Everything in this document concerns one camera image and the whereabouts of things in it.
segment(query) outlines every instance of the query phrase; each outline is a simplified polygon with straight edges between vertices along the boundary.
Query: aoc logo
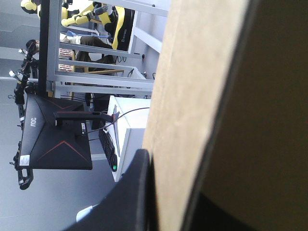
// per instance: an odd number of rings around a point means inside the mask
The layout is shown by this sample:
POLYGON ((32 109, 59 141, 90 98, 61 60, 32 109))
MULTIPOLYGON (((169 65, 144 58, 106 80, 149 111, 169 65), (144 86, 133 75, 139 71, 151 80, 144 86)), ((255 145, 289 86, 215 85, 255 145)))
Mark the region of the aoc logo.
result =
POLYGON ((37 125, 37 119, 31 118, 31 127, 36 127, 36 125, 37 125))

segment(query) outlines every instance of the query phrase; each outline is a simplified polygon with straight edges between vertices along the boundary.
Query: black pole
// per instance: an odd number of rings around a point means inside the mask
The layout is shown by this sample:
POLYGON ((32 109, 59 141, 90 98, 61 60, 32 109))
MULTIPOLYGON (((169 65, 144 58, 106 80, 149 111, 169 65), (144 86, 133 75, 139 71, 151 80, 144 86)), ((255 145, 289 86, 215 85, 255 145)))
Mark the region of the black pole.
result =
POLYGON ((41 0, 40 34, 39 34, 39 67, 38 67, 38 95, 47 96, 47 56, 49 33, 49 5, 50 0, 41 0))

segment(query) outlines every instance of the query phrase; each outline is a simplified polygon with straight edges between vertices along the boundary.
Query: chair backrest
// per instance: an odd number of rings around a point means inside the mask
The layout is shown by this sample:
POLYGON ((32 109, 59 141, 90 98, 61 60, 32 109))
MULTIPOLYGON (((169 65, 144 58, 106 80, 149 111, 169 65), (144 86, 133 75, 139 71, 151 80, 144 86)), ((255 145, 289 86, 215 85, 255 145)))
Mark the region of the chair backrest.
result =
MULTIPOLYGON (((73 50, 59 48, 59 58, 73 57, 73 50)), ((73 72, 73 66, 59 64, 60 71, 73 72)))
POLYGON ((59 48, 59 58, 72 57, 73 50, 59 48))

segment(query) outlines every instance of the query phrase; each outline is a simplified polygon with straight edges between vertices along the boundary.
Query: white desk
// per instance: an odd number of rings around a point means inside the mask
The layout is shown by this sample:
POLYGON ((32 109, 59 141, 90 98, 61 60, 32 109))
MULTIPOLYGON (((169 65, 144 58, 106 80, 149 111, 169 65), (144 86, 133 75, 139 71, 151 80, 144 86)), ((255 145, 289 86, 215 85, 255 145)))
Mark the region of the white desk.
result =
MULTIPOLYGON (((109 100, 108 114, 111 115, 116 111, 120 112, 121 116, 125 112, 133 109, 150 107, 151 100, 133 99, 133 98, 118 98, 111 96, 109 100)), ((129 167, 135 152, 142 147, 143 134, 147 124, 149 109, 141 109, 130 112, 118 119, 118 147, 117 149, 115 129, 114 126, 107 128, 115 147, 115 154, 117 155, 117 171, 113 172, 115 181, 119 181, 122 174, 124 174, 129 167)))

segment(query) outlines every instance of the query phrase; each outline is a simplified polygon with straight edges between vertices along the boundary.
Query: black keyboard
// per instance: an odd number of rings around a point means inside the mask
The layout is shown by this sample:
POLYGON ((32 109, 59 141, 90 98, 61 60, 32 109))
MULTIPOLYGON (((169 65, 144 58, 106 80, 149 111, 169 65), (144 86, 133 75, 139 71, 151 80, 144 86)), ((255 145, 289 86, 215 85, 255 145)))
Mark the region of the black keyboard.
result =
POLYGON ((99 132, 99 139, 101 141, 103 150, 105 152, 109 166, 113 172, 117 171, 117 156, 115 154, 115 147, 112 143, 109 132, 101 129, 99 132))

